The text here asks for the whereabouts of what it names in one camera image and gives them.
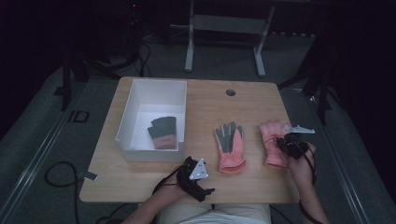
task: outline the glove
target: glove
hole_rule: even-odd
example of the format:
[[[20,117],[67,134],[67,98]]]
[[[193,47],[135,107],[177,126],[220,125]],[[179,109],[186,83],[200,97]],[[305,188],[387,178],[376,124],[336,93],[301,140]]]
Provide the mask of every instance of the glove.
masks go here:
[[[247,167],[243,157],[245,150],[242,140],[242,127],[236,128],[235,122],[230,127],[223,124],[221,130],[215,130],[219,146],[219,170],[225,174],[238,174]]]
[[[283,137],[289,133],[288,128],[291,128],[289,121],[283,125],[278,119],[268,120],[260,125],[262,130],[262,141],[264,142],[267,157],[265,165],[274,169],[286,170],[288,169],[288,156],[280,150],[276,143],[278,137]]]
[[[176,140],[176,118],[163,117],[151,122],[152,127],[148,128],[155,149],[177,148]]]

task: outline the wooden table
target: wooden table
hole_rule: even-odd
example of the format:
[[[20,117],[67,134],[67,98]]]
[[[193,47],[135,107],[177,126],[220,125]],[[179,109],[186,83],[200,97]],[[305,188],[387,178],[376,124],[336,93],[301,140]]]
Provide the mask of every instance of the wooden table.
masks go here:
[[[89,171],[95,182],[85,180],[79,197],[84,202],[140,203],[157,183],[180,163],[126,161],[115,141],[132,77],[120,80],[94,151]],[[275,84],[216,80],[187,81],[185,157],[204,158],[209,178],[198,183],[215,188],[203,203],[296,203],[297,189],[288,171],[264,165],[265,150],[260,123],[268,119],[288,120]],[[235,96],[228,96],[228,89]],[[239,175],[219,172],[218,145],[214,130],[234,120],[244,128],[247,169]],[[192,197],[183,202],[195,203]]]

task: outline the wrist strap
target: wrist strap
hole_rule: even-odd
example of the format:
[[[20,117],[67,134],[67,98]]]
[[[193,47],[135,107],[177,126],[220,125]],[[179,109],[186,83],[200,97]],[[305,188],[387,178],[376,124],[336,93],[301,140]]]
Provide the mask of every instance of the wrist strap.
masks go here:
[[[309,216],[309,214],[305,211],[303,204],[301,203],[301,200],[299,201],[299,205],[300,205],[300,210],[303,213],[303,215],[308,218],[308,220],[310,220],[311,222],[315,223],[315,224],[322,224],[321,222],[317,221],[316,219],[314,219],[313,217]]]

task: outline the pink glove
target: pink glove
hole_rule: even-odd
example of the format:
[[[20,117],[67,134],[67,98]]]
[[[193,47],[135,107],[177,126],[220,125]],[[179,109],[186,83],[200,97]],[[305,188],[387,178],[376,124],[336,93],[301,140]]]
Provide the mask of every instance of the pink glove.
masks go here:
[[[274,169],[288,169],[288,156],[283,153],[276,144],[278,137],[283,137],[289,133],[288,128],[291,128],[289,121],[283,125],[280,120],[268,120],[266,123],[260,125],[262,130],[262,141],[264,142],[267,158],[265,159],[265,165]]]
[[[242,140],[242,127],[236,128],[235,122],[215,130],[219,146],[219,170],[225,174],[238,174],[245,170],[247,162],[242,155],[245,150]]]

